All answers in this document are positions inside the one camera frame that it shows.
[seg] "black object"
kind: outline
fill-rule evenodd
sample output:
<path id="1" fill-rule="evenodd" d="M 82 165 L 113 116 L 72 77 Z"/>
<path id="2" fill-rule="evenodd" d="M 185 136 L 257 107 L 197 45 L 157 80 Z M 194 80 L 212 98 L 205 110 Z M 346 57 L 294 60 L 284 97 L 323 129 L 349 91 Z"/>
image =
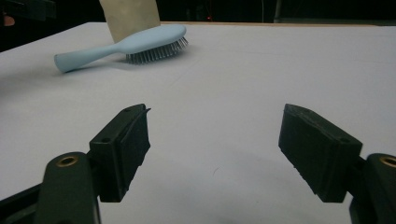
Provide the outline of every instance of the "black object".
<path id="1" fill-rule="evenodd" d="M 97 196 L 120 202 L 149 150 L 145 105 L 123 109 L 90 142 L 91 150 L 49 162 L 42 184 L 0 202 L 1 224 L 98 224 Z"/>
<path id="2" fill-rule="evenodd" d="M 352 194 L 353 224 L 396 223 L 395 157 L 372 154 L 365 161 L 359 140 L 297 105 L 285 105 L 279 147 L 323 202 Z"/>

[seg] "hairbrush handle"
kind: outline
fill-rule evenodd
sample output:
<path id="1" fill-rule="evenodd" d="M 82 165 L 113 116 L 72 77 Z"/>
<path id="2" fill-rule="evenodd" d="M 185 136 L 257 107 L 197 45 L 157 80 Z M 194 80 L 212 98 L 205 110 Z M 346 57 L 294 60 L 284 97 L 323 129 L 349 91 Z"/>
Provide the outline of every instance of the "hairbrush handle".
<path id="1" fill-rule="evenodd" d="M 84 64 L 91 63 L 98 59 L 104 58 L 107 55 L 116 53 L 117 51 L 117 44 L 93 49 L 82 49 L 78 51 L 57 54 L 54 56 L 54 61 L 58 69 L 61 72 L 66 73 L 81 67 Z"/>

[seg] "light blue hairbrush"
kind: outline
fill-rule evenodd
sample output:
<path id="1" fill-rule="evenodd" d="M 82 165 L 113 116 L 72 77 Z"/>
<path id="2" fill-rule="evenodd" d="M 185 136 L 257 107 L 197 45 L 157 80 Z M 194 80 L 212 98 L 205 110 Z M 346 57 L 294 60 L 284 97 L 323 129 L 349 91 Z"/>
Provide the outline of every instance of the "light blue hairbrush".
<path id="1" fill-rule="evenodd" d="M 189 44 L 184 38 L 186 27 L 167 24 L 129 35 L 117 44 L 57 54 L 58 69 L 69 72 L 113 53 L 125 53 L 126 61 L 133 64 L 150 63 L 178 54 Z"/>

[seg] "white table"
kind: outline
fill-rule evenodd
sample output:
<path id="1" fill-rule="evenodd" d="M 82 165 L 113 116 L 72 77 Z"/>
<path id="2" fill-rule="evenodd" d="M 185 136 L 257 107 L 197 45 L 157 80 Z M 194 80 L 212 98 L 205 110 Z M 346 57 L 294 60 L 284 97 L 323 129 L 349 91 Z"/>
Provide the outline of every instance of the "white table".
<path id="1" fill-rule="evenodd" d="M 277 146 L 284 104 L 310 108 L 396 154 L 396 28 L 187 25 L 173 59 L 114 54 L 61 74 L 56 53 L 112 43 L 86 23 L 0 53 L 0 199 L 42 180 L 52 158 L 144 103 L 152 145 L 103 223 L 350 223 L 315 196 Z"/>

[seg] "beige container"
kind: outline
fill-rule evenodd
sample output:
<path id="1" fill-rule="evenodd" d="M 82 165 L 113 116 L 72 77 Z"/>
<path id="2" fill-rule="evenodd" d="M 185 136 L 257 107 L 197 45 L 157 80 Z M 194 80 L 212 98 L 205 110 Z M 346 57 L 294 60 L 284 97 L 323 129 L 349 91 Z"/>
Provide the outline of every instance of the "beige container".
<path id="1" fill-rule="evenodd" d="M 155 0 L 99 0 L 115 43 L 128 35 L 160 25 Z"/>

